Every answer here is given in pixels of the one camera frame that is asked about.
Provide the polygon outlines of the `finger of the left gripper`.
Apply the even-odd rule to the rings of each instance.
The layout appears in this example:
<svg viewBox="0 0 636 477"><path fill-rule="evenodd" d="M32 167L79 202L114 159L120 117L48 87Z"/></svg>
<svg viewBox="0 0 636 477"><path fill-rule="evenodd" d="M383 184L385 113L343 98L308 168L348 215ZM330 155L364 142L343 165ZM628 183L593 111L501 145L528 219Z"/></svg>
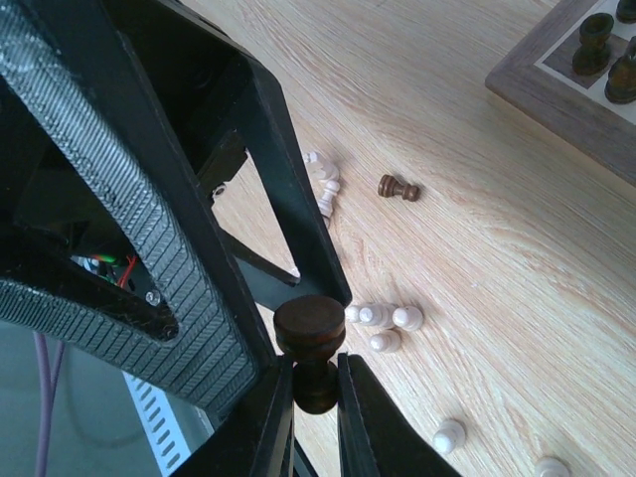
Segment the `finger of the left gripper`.
<svg viewBox="0 0 636 477"><path fill-rule="evenodd" d="M343 305L352 293L318 211L278 80L247 50L179 1L106 1L114 27L157 94L203 192L252 160L300 274L232 235L224 241L255 302L305 295Z"/></svg>
<svg viewBox="0 0 636 477"><path fill-rule="evenodd" d="M175 123L203 81L240 55L173 1L1 5L1 317L60 339L216 417L272 361L266 332ZM135 254L153 306L72 262L43 218L20 209L49 150L49 189L109 230L93 251Z"/></svg>

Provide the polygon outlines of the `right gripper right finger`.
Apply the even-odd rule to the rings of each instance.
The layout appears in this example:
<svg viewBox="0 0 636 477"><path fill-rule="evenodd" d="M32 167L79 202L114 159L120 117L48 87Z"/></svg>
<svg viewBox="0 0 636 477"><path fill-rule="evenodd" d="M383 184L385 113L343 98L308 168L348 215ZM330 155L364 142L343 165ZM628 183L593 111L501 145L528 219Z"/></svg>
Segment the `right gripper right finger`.
<svg viewBox="0 0 636 477"><path fill-rule="evenodd" d="M359 355L338 355L338 442L344 476L456 476L409 424Z"/></svg>

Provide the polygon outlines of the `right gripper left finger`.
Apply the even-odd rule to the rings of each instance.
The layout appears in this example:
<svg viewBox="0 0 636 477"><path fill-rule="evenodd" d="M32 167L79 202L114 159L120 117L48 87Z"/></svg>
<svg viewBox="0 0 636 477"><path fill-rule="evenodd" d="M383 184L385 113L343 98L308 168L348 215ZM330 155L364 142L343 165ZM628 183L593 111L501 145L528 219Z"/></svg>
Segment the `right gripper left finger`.
<svg viewBox="0 0 636 477"><path fill-rule="evenodd" d="M176 476L291 476L292 362L279 357Z"/></svg>

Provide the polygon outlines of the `dark knight chess piece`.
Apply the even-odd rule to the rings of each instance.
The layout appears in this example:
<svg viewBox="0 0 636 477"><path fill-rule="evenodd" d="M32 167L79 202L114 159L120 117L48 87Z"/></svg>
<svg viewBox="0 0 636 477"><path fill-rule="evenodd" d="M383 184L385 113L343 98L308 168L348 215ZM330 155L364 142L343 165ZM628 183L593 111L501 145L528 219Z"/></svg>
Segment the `dark knight chess piece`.
<svg viewBox="0 0 636 477"><path fill-rule="evenodd" d="M605 97L615 104L635 100L635 54L625 53L611 67L604 89Z"/></svg>

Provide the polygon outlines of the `wooden chess board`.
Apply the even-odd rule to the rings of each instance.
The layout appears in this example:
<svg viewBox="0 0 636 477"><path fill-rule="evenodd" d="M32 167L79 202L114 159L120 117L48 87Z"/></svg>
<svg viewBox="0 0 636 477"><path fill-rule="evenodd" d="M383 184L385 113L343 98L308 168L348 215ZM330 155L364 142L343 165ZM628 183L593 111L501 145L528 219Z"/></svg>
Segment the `wooden chess board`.
<svg viewBox="0 0 636 477"><path fill-rule="evenodd" d="M635 183L635 103L605 95L612 66L635 37L616 16L616 1L561 1L487 75L485 85L568 144L629 184ZM595 14L612 17L603 69L580 75L572 59L580 26Z"/></svg>

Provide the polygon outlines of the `light pawn left lower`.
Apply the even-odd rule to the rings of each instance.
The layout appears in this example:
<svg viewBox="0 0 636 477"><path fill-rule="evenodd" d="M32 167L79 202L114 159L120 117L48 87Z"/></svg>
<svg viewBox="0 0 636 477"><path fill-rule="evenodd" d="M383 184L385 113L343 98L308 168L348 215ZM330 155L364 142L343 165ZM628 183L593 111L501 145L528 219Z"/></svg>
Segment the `light pawn left lower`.
<svg viewBox="0 0 636 477"><path fill-rule="evenodd" d="M369 345L376 353L394 353L401 347L400 334L394 330L384 330L369 338Z"/></svg>

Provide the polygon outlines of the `light piece centre cluster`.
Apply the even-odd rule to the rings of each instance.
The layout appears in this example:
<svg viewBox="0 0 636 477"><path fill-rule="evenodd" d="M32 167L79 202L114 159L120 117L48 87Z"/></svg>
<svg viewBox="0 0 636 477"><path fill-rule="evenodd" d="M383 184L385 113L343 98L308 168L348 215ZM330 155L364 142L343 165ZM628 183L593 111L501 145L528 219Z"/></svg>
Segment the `light piece centre cluster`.
<svg viewBox="0 0 636 477"><path fill-rule="evenodd" d="M345 308L345 318L353 324L391 329L394 326L393 314L397 307L390 303L365 303Z"/></svg>

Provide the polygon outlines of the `light piece cluster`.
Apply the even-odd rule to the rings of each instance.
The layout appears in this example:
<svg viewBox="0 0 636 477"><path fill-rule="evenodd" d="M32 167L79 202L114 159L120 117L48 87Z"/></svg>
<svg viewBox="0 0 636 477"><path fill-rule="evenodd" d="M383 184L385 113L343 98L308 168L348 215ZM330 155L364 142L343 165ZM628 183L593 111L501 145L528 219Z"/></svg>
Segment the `light piece cluster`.
<svg viewBox="0 0 636 477"><path fill-rule="evenodd" d="M323 193L317 200L317 205L321 215L330 219L333 214L333 202L340 191L340 184L337 180L329 180L324 183Z"/></svg>
<svg viewBox="0 0 636 477"><path fill-rule="evenodd" d="M393 314L397 307L390 303L365 303L345 308L345 318L353 324L391 329L394 326Z"/></svg>

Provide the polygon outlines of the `light pawn centre cluster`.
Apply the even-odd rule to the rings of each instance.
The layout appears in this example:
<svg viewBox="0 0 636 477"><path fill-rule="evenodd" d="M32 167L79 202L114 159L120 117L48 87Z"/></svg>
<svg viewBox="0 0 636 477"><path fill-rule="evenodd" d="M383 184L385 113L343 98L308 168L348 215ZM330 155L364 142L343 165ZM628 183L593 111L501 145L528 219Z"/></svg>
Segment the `light pawn centre cluster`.
<svg viewBox="0 0 636 477"><path fill-rule="evenodd" d="M394 324L406 332L419 330L424 323L424 314L414 306L398 307L392 314Z"/></svg>

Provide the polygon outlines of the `light piece left cluster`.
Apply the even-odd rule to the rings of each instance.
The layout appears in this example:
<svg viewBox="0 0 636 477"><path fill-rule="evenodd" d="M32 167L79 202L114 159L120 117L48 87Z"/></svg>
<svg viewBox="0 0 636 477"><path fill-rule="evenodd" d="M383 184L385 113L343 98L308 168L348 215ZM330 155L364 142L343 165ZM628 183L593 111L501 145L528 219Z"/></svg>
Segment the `light piece left cluster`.
<svg viewBox="0 0 636 477"><path fill-rule="evenodd" d="M329 180L324 183L323 193L317 200L317 205L321 215L330 219L333 214L333 202L340 191L340 184L337 180Z"/></svg>

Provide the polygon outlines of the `light pawn bottom right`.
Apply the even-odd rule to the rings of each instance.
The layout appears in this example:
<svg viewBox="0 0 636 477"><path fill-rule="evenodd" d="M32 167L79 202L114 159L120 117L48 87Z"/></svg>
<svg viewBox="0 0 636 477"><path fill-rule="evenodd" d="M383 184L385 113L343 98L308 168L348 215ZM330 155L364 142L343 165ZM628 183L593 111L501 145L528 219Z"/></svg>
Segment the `light pawn bottom right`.
<svg viewBox="0 0 636 477"><path fill-rule="evenodd" d="M535 477L570 477L567 466L555 457L543 457L535 465Z"/></svg>

